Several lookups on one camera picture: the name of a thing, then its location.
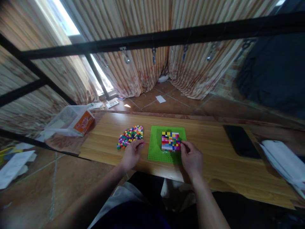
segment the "left hand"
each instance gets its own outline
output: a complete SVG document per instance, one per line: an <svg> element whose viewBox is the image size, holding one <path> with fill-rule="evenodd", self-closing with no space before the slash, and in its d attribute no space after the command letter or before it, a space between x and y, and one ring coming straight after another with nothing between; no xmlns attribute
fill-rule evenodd
<svg viewBox="0 0 305 229"><path fill-rule="evenodd" d="M138 163L143 148L144 140L135 140L126 147L120 164L125 172L132 169Z"/></svg>

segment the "human hand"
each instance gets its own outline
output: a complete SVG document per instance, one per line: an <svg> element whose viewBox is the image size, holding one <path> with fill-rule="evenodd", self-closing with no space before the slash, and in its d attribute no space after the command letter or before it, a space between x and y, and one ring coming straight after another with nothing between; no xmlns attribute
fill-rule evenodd
<svg viewBox="0 0 305 229"><path fill-rule="evenodd" d="M138 163L143 148L144 140L135 140L126 147L124 156L120 163L125 172L132 169Z"/></svg>
<svg viewBox="0 0 305 229"><path fill-rule="evenodd" d="M202 177L203 173L203 154L197 147L190 142L181 141L181 159L184 169L191 181Z"/></svg>

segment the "yellow object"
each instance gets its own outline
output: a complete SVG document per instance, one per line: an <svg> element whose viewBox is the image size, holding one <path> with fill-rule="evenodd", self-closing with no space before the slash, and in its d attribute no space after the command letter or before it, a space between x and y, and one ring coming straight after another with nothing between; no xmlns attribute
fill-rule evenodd
<svg viewBox="0 0 305 229"><path fill-rule="evenodd" d="M12 147L9 147L9 148L6 148L6 149L0 151L0 165L2 165L4 163L4 156L5 155L23 152L22 149L19 149L19 150L12 150L12 152L10 152L10 153L6 153L10 149L15 149L15 146L12 146Z"/></svg>

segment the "wooden table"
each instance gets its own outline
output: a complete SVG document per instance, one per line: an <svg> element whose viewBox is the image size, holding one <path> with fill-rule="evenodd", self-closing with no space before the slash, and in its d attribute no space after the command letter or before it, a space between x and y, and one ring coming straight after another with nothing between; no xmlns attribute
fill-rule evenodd
<svg viewBox="0 0 305 229"><path fill-rule="evenodd" d="M117 165L124 153L123 149L116 149L119 136L126 128L142 125L146 144L134 169L189 182L182 166L147 160L152 125L184 127L187 140L204 153L204 177L212 190L240 193L249 199L294 209L291 200L297 201L297 197L292 188L267 161L238 156L223 124L225 123L107 113L82 145L79 156ZM242 126L257 146L257 140L247 129L247 125L234 125Z"/></svg>

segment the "tile floor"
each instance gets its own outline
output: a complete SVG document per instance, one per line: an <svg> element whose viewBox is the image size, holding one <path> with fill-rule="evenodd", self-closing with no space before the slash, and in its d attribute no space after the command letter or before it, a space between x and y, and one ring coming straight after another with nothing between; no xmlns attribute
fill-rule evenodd
<svg viewBox="0 0 305 229"><path fill-rule="evenodd" d="M166 102L160 104L156 100L158 95ZM202 101L189 99L169 82L157 84L139 97L120 101L111 110L225 116L297 126L290 120L215 95L209 94ZM44 227L113 168L45 149L36 150L38 156L29 164L27 173L0 191L0 228ZM128 172L120 183L133 173Z"/></svg>

